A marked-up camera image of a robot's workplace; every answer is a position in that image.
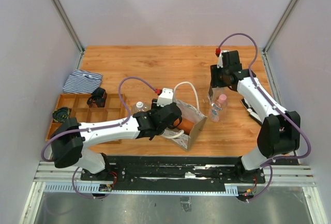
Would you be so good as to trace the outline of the pink cap clear bottle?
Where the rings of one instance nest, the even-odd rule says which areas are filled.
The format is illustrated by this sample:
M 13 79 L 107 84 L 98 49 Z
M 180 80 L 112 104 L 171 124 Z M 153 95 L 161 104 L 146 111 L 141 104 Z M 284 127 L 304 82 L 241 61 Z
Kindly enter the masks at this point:
M 227 113 L 228 98 L 226 94 L 221 94 L 216 98 L 209 108 L 209 118 L 211 121 L 223 122 Z

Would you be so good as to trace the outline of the canvas tote bag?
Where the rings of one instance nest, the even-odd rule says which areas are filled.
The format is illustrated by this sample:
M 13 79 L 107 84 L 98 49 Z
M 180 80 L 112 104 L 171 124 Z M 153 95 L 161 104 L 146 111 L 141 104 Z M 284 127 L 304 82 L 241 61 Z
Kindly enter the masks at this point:
M 184 84 L 188 84 L 192 88 L 195 97 L 195 106 L 176 98 L 176 90 Z M 194 85 L 191 82 L 184 81 L 178 83 L 173 88 L 173 93 L 173 100 L 182 112 L 182 120 L 177 120 L 174 123 L 175 128 L 172 130 L 166 129 L 161 136 L 172 141 L 181 149 L 188 152 L 202 131 L 206 123 L 207 116 L 200 111 L 199 97 Z

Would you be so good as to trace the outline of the orange bottle blue cap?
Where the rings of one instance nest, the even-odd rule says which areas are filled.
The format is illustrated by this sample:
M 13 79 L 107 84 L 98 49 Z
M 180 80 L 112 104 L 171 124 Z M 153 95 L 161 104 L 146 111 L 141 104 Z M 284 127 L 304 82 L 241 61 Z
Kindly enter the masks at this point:
M 179 130 L 183 130 L 185 134 L 190 134 L 191 130 L 194 127 L 194 123 L 186 118 L 178 118 L 174 123 L 173 126 Z

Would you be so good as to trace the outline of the wooden compartment tray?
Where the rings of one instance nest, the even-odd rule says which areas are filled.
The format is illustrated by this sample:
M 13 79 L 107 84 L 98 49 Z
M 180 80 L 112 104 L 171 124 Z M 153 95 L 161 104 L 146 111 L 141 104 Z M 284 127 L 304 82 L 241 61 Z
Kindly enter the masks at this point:
M 75 117 L 78 122 L 96 123 L 113 121 L 127 117 L 127 112 L 118 94 L 107 94 L 104 107 L 89 107 L 87 100 L 90 94 L 61 94 L 55 109 L 69 108 L 70 117 Z

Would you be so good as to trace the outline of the black white striped cloth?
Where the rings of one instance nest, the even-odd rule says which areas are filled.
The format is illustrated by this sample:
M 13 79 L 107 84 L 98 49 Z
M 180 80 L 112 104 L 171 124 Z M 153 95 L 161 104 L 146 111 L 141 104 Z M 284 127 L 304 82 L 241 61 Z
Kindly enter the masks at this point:
M 249 113 L 249 117 L 252 118 L 255 122 L 257 122 L 261 126 L 262 125 L 261 119 L 257 115 L 254 108 L 248 103 L 248 101 L 245 98 L 242 98 L 240 101 L 242 105 L 245 107 L 246 111 Z

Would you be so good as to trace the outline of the blue striped cloth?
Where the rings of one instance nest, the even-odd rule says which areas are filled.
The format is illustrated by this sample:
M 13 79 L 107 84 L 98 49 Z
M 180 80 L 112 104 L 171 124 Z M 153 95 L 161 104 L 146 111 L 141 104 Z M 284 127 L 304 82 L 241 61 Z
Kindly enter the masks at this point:
M 85 70 L 74 70 L 67 78 L 63 92 L 68 94 L 92 93 L 102 83 L 103 75 Z

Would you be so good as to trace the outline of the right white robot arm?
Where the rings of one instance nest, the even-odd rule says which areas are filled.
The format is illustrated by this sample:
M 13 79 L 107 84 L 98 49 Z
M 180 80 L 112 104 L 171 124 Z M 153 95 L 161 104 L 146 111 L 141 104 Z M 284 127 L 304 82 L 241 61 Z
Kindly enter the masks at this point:
M 234 167 L 235 178 L 245 183 L 268 160 L 298 150 L 300 115 L 278 104 L 262 87 L 255 73 L 243 69 L 238 51 L 216 49 L 216 55 L 218 63 L 210 67 L 209 100 L 214 101 L 217 90 L 227 87 L 248 101 L 262 123 L 257 146 L 240 157 Z

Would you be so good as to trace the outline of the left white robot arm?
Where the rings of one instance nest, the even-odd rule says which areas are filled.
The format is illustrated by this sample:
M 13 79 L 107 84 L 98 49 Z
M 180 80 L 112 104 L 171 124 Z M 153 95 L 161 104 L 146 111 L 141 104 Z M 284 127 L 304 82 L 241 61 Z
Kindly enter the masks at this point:
M 106 180 L 111 174 L 106 156 L 92 152 L 91 146 L 122 139 L 152 140 L 181 118 L 182 112 L 174 102 L 114 121 L 79 123 L 75 117 L 69 118 L 50 139 L 54 165 L 58 169 L 80 167 L 99 180 Z

